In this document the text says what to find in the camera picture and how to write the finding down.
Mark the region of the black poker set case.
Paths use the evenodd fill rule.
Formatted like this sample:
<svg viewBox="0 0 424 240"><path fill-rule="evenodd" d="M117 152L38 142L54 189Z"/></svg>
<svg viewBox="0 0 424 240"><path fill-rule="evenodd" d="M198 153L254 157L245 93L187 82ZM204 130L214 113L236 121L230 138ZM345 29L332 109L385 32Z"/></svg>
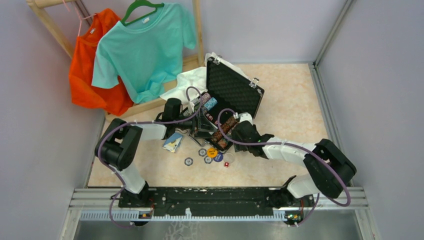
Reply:
<svg viewBox="0 0 424 240"><path fill-rule="evenodd" d="M256 117L265 91L258 85L258 79L249 79L241 70L237 70L226 62L220 55L210 54L206 58L206 91L217 104L208 112L203 112L203 105L199 109L208 120L216 127L216 132L223 134L223 139L228 141L228 146L222 149L217 142L212 142L212 137L204 139L218 151L226 152L233 143L224 135L231 137L232 129L239 123L239 114L250 113L252 118ZM237 120L237 124L228 132L224 133L221 125L230 117Z"/></svg>

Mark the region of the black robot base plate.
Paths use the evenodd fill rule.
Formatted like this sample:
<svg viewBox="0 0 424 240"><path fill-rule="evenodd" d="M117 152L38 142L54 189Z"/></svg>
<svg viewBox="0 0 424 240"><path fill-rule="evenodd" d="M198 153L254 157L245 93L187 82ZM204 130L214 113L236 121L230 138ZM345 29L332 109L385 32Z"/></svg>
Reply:
<svg viewBox="0 0 424 240"><path fill-rule="evenodd" d="M120 208L153 209L155 217L183 216L186 209L194 217L262 217L314 203L311 195L296 199L281 187L150 187L139 194L124 190L118 197Z"/></svg>

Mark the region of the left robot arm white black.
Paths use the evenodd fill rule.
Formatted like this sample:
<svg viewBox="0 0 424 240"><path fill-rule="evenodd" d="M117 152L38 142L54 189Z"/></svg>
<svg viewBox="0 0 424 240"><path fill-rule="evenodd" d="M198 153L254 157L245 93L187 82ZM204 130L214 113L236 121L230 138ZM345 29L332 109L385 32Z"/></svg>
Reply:
<svg viewBox="0 0 424 240"><path fill-rule="evenodd" d="M170 98L156 120L127 122L115 118L97 143L94 155L112 170L130 194L130 200L138 207L149 203L148 183L133 163L141 141L167 140L176 130L186 130L195 138L209 139L217 128L201 109L183 116L182 102Z"/></svg>

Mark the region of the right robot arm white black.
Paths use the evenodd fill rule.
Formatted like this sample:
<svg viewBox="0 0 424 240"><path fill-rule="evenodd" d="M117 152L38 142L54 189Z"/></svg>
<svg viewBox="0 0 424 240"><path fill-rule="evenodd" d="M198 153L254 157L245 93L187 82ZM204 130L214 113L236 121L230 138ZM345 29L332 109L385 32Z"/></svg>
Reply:
<svg viewBox="0 0 424 240"><path fill-rule="evenodd" d="M231 132L232 142L244 152L268 160L283 160L307 169L283 185L281 199L295 206L302 197L324 194L336 199L357 173L355 165L329 139L318 143L284 140L273 134L259 134L256 125L243 121Z"/></svg>

